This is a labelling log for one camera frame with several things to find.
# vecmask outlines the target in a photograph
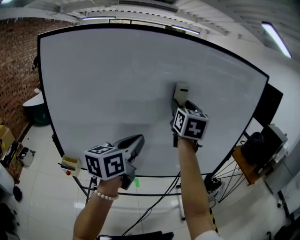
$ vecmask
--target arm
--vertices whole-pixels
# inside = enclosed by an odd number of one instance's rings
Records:
[[[104,195],[116,196],[121,185],[121,178],[116,177],[107,181],[101,181],[97,189]],[[73,240],[95,240],[103,227],[112,203],[112,201],[92,194],[88,204],[75,221]]]
[[[192,240],[204,232],[214,230],[208,195],[193,146],[191,140],[178,139],[182,204]]]

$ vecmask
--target black and white marker cube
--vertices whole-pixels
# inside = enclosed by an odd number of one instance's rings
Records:
[[[108,180],[126,173],[125,158],[122,150],[97,146],[84,152],[91,175]]]
[[[206,114],[200,111],[177,109],[173,128],[179,136],[202,140],[209,123]]]

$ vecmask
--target brick wall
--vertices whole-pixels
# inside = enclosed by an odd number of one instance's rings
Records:
[[[43,18],[0,21],[0,118],[15,138],[29,122],[23,103],[40,85],[38,69],[32,70],[38,34],[71,25]]]

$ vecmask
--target floor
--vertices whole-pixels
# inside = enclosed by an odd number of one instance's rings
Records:
[[[23,168],[19,187],[23,199],[3,196],[10,208],[17,211],[20,227],[17,234],[22,240],[72,239],[76,217],[85,206],[85,195],[73,178],[58,166],[60,156],[51,136],[49,126],[33,126],[26,135],[23,146],[36,151],[33,163]],[[88,186],[90,176],[81,171],[79,179]],[[139,187],[131,185],[130,193],[164,193],[172,179],[139,178]],[[102,234],[119,235],[127,230],[158,199],[158,197],[120,196],[115,201],[102,229]],[[175,240],[190,239],[186,222],[180,220],[180,199],[165,197],[148,218],[133,228],[129,234],[153,231],[174,232]],[[221,203],[216,203],[213,213],[221,237],[225,240],[265,240],[266,232],[276,233],[285,224],[283,209],[262,180],[247,186],[246,181]]]

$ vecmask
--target person's sleeve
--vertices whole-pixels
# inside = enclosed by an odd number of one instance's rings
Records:
[[[195,240],[223,240],[215,231],[207,231],[196,237]]]

